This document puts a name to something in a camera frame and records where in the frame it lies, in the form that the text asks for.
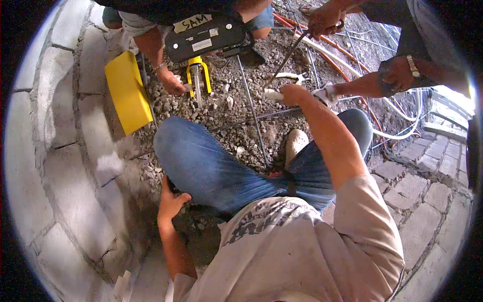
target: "silver watch band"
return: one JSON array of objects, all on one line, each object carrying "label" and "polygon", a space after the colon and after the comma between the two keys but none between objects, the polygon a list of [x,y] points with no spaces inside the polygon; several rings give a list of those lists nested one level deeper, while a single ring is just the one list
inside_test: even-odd
[{"label": "silver watch band", "polygon": [[159,64],[158,66],[154,67],[154,68],[153,68],[153,70],[154,70],[154,71],[156,71],[156,70],[158,70],[158,69],[160,69],[160,68],[163,68],[163,66],[165,66],[165,65],[166,65],[166,63],[165,63],[165,62],[162,62],[162,63],[161,63],[161,64]]}]

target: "white t-shirt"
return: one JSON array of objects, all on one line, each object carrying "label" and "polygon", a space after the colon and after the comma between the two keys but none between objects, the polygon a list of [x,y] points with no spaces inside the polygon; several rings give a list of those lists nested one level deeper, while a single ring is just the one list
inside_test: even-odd
[{"label": "white t-shirt", "polygon": [[174,279],[174,301],[385,301],[404,260],[398,229],[374,178],[346,181],[334,228],[304,200],[254,201],[220,227],[203,276]]}]

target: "serial number sticker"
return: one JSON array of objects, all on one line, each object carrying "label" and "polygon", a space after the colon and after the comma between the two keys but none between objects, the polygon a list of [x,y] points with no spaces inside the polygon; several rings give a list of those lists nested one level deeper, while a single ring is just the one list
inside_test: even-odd
[{"label": "serial number sticker", "polygon": [[214,37],[218,35],[218,27],[210,29],[210,37]]},{"label": "serial number sticker", "polygon": [[210,14],[196,14],[192,17],[189,17],[183,21],[174,23],[174,32],[180,33],[188,29],[195,28],[201,24],[204,24],[208,21],[211,21],[212,17]]},{"label": "serial number sticker", "polygon": [[198,51],[198,50],[203,49],[203,48],[206,48],[206,47],[210,47],[210,46],[213,46],[211,39],[199,41],[199,42],[196,42],[192,45],[193,52]]}]

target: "wristwatch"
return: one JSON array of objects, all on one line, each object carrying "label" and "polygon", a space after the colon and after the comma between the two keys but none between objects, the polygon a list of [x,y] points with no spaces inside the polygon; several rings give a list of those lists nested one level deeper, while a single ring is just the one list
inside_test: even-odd
[{"label": "wristwatch", "polygon": [[412,72],[412,76],[415,78],[419,78],[421,74],[419,73],[419,70],[416,68],[416,65],[414,64],[414,60],[412,59],[412,56],[406,56],[408,59],[408,64],[409,64],[409,69]]}]

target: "white crocs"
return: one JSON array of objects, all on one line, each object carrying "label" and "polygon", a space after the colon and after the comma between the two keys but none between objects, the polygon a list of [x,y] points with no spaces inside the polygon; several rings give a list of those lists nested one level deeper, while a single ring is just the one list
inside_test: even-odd
[{"label": "white crocs", "polygon": [[339,101],[335,94],[334,85],[331,82],[327,82],[321,89],[313,90],[312,94],[324,102],[327,107],[334,106]]},{"label": "white crocs", "polygon": [[287,145],[285,148],[285,170],[288,170],[290,162],[295,155],[309,143],[309,137],[299,129],[293,129],[288,134]]}]

